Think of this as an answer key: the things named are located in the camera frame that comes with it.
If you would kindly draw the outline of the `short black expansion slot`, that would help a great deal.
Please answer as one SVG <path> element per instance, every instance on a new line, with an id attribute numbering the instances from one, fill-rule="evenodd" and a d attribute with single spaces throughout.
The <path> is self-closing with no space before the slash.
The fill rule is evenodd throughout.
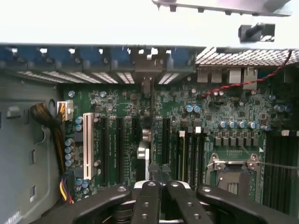
<path id="1" fill-rule="evenodd" d="M 138 117 L 133 117 L 131 120 L 132 126 L 132 136 L 135 140 L 140 139 L 140 119 Z"/>

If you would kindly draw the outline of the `white expansion slot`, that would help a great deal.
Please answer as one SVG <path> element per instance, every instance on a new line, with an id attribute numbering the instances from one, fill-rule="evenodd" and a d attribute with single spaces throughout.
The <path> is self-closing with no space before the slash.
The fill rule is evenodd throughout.
<path id="1" fill-rule="evenodd" d="M 91 180 L 94 176 L 94 114 L 83 114 L 83 168 L 84 179 Z"/>

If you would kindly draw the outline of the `green motherboard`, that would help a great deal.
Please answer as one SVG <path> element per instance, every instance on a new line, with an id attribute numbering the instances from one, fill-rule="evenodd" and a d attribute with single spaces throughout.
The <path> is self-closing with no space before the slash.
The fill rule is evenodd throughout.
<path id="1" fill-rule="evenodd" d="M 137 159 L 142 115 L 149 102 L 139 85 L 78 84 L 64 88 L 73 102 L 74 119 L 65 123 L 66 167 L 74 172 L 73 198 L 78 202 L 116 185 L 116 118 L 124 119 L 123 183 L 144 180 L 143 162 Z M 84 179 L 83 114 L 94 114 L 94 176 Z M 299 167 L 299 85 L 277 80 L 256 89 L 218 90 L 188 77 L 173 85 L 154 87 L 153 146 L 151 163 L 162 163 L 163 119 L 170 119 L 169 167 L 180 180 L 179 131 L 186 134 L 185 180 L 192 189 L 205 184 L 206 165 L 212 153 L 221 159 L 246 159 Z M 109 120 L 109 179 L 103 182 L 101 120 Z M 132 136 L 131 120 L 140 119 L 140 139 Z M 299 170 L 260 164 L 258 203 L 294 215 L 299 204 Z"/>

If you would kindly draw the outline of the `white power connector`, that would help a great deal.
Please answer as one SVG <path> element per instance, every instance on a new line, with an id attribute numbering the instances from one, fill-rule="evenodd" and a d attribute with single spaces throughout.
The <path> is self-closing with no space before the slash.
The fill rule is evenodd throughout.
<path id="1" fill-rule="evenodd" d="M 70 121 L 73 119 L 74 108 L 72 101 L 57 101 L 57 114 L 62 115 L 62 121 Z"/>

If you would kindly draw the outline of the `CPU socket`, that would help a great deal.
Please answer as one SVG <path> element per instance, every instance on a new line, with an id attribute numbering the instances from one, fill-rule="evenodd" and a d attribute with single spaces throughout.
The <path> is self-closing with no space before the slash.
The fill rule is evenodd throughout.
<path id="1" fill-rule="evenodd" d="M 246 159 L 221 159 L 212 153 L 206 165 L 205 184 L 233 194 L 259 200 L 261 167 L 256 153 Z"/>

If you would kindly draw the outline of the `open black PC case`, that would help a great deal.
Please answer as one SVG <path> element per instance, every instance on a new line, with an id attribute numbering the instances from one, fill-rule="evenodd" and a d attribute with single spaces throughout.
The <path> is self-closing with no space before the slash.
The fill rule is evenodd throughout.
<path id="1" fill-rule="evenodd" d="M 218 90 L 253 90 L 271 80 L 299 85 L 298 49 L 0 45 L 0 224 L 75 224 L 131 199 L 133 186 L 116 184 L 74 201 L 75 176 L 64 153 L 67 121 L 57 114 L 57 101 L 67 101 L 64 88 L 72 85 L 141 86 L 134 80 L 139 56 L 162 67 L 154 87 L 188 77 Z M 159 224 L 184 224 L 167 182 L 161 171 Z"/>

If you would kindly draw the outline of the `green RAM stick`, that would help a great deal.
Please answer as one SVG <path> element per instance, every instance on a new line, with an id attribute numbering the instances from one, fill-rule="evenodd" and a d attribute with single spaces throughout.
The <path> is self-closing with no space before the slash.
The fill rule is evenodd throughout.
<path id="1" fill-rule="evenodd" d="M 180 180 L 185 180 L 185 166 L 186 166 L 186 134 L 185 131 L 179 131 L 179 168 Z"/>

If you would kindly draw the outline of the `silver locking lever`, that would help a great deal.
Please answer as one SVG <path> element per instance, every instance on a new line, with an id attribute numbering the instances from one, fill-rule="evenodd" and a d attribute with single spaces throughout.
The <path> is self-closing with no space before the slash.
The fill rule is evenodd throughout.
<path id="1" fill-rule="evenodd" d="M 285 168 L 285 169 L 293 169 L 293 170 L 299 170 L 299 167 L 295 167 L 295 166 L 287 166 L 287 165 L 280 165 L 280 164 L 272 164 L 272 163 L 266 163 L 266 162 L 257 162 L 259 164 L 263 164 L 266 166 L 272 166 L 272 167 L 279 167 L 279 168 Z"/>

